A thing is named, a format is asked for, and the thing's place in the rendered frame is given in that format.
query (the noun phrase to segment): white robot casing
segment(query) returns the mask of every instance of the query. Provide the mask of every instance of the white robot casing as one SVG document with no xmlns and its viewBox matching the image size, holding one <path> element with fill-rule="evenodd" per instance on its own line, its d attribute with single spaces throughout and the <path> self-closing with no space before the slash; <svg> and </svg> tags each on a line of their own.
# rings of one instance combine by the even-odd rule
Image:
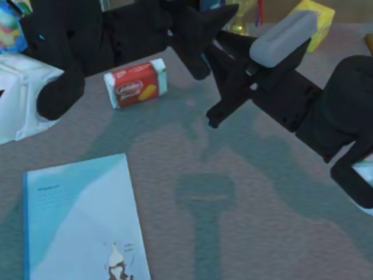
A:
<svg viewBox="0 0 373 280">
<path fill-rule="evenodd" d="M 63 71 L 21 54 L 0 55 L 0 144 L 41 133 L 56 121 L 42 118 L 36 101 Z"/>
</svg>

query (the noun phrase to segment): brown object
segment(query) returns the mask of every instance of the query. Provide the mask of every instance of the brown object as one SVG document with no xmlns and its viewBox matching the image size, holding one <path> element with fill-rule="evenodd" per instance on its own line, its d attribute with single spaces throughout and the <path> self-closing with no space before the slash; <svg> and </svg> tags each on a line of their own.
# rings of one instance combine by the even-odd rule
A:
<svg viewBox="0 0 373 280">
<path fill-rule="evenodd" d="M 365 35 L 365 43 L 367 44 L 368 49 L 373 55 L 373 34 Z"/>
</svg>

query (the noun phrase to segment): blue book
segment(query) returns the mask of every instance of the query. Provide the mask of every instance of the blue book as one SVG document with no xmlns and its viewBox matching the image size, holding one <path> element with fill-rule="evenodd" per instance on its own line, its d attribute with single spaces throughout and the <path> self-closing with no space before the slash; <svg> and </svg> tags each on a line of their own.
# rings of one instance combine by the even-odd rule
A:
<svg viewBox="0 0 373 280">
<path fill-rule="evenodd" d="M 126 156 L 24 174 L 25 280 L 150 280 Z"/>
</svg>

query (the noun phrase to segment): cracker box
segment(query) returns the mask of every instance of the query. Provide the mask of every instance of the cracker box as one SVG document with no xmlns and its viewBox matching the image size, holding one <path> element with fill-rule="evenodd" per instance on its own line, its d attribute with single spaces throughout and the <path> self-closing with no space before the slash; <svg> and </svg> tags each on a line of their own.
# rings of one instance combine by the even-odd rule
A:
<svg viewBox="0 0 373 280">
<path fill-rule="evenodd" d="M 161 58 L 107 73 L 104 81 L 114 109 L 154 99 L 167 92 L 166 66 Z"/>
<path fill-rule="evenodd" d="M 318 31 L 312 36 L 312 40 L 307 49 L 307 51 L 311 53 L 314 50 L 316 50 L 316 48 L 320 45 L 322 40 L 324 40 L 325 37 L 328 35 L 330 26 L 332 25 L 333 18 L 335 15 L 335 10 L 328 8 L 324 5 L 321 5 L 319 3 L 316 3 L 314 1 L 311 1 L 311 0 L 301 1 L 294 8 L 293 12 L 299 11 L 299 10 L 314 11 L 318 14 L 318 20 L 317 20 Z"/>
</svg>

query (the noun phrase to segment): book spine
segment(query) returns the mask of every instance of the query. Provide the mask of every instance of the book spine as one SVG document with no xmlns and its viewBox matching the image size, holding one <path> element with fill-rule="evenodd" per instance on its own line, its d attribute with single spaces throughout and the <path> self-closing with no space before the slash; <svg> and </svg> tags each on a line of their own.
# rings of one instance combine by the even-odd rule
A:
<svg viewBox="0 0 373 280">
<path fill-rule="evenodd" d="M 29 245 L 29 198 L 27 192 L 27 173 L 23 173 L 23 273 L 24 280 L 30 280 Z"/>
</svg>

